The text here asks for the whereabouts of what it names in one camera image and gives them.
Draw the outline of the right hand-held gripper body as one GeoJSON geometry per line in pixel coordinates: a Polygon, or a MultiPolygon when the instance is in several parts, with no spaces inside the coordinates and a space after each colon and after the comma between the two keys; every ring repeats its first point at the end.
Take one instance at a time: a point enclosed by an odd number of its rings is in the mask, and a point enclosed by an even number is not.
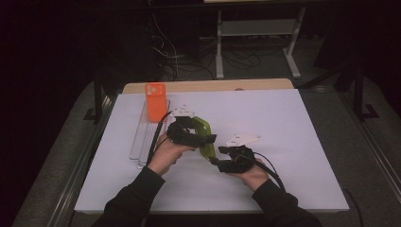
{"type": "Polygon", "coordinates": [[[260,135],[236,133],[224,147],[229,147],[231,152],[229,160],[220,160],[218,170],[224,173],[243,173],[251,169],[255,163],[253,151],[248,144],[261,139],[260,135]]]}

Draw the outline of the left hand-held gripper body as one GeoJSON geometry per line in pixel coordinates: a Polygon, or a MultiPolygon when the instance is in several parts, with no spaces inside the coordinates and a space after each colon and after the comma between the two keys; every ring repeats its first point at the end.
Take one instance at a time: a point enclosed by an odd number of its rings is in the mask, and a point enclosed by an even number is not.
{"type": "Polygon", "coordinates": [[[195,113],[186,107],[173,110],[170,114],[175,120],[167,128],[167,137],[174,144],[184,145],[191,148],[202,148],[205,146],[205,137],[195,134],[195,113]]]}

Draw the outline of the green cartoon phone case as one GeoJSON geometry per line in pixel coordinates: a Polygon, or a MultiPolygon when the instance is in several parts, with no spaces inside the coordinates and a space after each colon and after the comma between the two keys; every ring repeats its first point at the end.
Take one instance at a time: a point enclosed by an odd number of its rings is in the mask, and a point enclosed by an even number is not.
{"type": "Polygon", "coordinates": [[[201,139],[200,154],[206,160],[209,160],[210,157],[216,157],[215,147],[214,147],[215,142],[213,144],[205,144],[204,143],[204,136],[208,135],[208,134],[213,134],[211,132],[211,127],[210,127],[209,123],[197,116],[194,116],[192,118],[192,122],[194,125],[196,135],[201,139]]]}

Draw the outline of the clear plastic rack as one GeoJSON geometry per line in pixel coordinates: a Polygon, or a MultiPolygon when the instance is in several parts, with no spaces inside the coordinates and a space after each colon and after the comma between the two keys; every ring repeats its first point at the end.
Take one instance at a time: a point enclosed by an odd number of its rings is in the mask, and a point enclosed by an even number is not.
{"type": "Polygon", "coordinates": [[[147,163],[148,153],[150,151],[153,138],[158,138],[161,134],[163,134],[166,131],[168,124],[169,117],[165,119],[160,132],[156,133],[158,123],[150,122],[148,120],[147,103],[144,103],[130,153],[130,159],[134,161],[139,169],[142,169],[147,163]]]}

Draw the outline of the orange phone case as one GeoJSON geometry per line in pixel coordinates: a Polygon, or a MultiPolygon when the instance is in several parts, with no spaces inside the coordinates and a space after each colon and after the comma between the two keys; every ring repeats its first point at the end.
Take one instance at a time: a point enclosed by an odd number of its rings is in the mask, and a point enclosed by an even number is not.
{"type": "Polygon", "coordinates": [[[166,87],[162,82],[150,82],[145,85],[148,120],[159,122],[167,112],[166,87]]]}

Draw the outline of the person's right hand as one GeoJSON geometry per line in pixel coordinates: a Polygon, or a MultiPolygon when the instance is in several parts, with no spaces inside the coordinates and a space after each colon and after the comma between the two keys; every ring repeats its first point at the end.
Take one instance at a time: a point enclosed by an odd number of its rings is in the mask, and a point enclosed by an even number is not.
{"type": "Polygon", "coordinates": [[[270,176],[260,166],[254,165],[251,169],[243,173],[230,173],[230,176],[238,178],[252,191],[258,189],[270,176]]]}

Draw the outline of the person's left hand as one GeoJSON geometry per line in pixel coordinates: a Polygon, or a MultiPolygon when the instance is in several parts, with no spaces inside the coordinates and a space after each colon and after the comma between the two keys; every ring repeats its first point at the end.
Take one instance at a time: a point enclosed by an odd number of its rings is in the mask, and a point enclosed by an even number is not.
{"type": "Polygon", "coordinates": [[[189,146],[174,144],[166,134],[162,134],[157,141],[157,149],[154,151],[148,168],[159,176],[163,176],[182,157],[184,152],[194,150],[195,148],[189,146]]]}

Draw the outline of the wooden table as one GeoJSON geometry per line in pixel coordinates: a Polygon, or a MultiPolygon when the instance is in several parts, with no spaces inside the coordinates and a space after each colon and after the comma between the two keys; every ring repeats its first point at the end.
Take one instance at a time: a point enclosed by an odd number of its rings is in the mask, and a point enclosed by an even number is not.
{"type": "Polygon", "coordinates": [[[214,92],[241,90],[293,89],[289,79],[227,79],[198,81],[165,81],[165,92],[214,92]]]}

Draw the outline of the white table mat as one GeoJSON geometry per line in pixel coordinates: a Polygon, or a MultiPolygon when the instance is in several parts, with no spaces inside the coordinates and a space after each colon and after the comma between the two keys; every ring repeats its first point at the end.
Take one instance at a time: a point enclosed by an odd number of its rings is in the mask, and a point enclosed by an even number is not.
{"type": "MultiPolygon", "coordinates": [[[[219,146],[235,134],[256,135],[249,147],[274,165],[285,189],[310,212],[348,210],[299,92],[295,89],[170,93],[171,107],[186,106],[206,120],[219,146]]],[[[75,209],[97,213],[139,173],[130,159],[145,98],[117,98],[75,209]]],[[[257,213],[242,182],[189,151],[164,176],[154,214],[257,213]]]]}

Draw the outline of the black metal stand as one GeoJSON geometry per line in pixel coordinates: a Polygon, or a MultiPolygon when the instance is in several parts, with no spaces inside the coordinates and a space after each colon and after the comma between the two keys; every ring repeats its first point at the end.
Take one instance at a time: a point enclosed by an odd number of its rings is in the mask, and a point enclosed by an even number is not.
{"type": "Polygon", "coordinates": [[[378,118],[379,115],[371,104],[363,103],[364,74],[358,61],[348,61],[340,68],[340,75],[335,84],[339,92],[346,92],[351,86],[353,90],[353,112],[357,119],[364,122],[366,119],[378,118]]]}
{"type": "Polygon", "coordinates": [[[96,73],[93,84],[94,84],[95,107],[87,110],[84,116],[84,120],[93,120],[94,124],[96,125],[99,122],[103,113],[102,107],[104,99],[99,73],[96,73]]]}

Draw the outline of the white metal desk frame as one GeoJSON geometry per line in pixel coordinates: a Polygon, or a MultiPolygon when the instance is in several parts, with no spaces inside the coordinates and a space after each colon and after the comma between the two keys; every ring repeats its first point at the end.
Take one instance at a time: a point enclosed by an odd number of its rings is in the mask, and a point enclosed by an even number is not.
{"type": "Polygon", "coordinates": [[[301,73],[293,59],[292,52],[305,18],[305,12],[306,7],[297,7],[294,11],[272,9],[270,14],[263,12],[263,16],[260,18],[256,18],[256,13],[250,13],[249,17],[241,16],[238,19],[230,19],[226,9],[219,9],[217,14],[217,79],[224,78],[221,55],[221,39],[223,37],[280,35],[289,36],[289,43],[282,48],[282,51],[291,75],[295,79],[299,79],[301,73]]]}

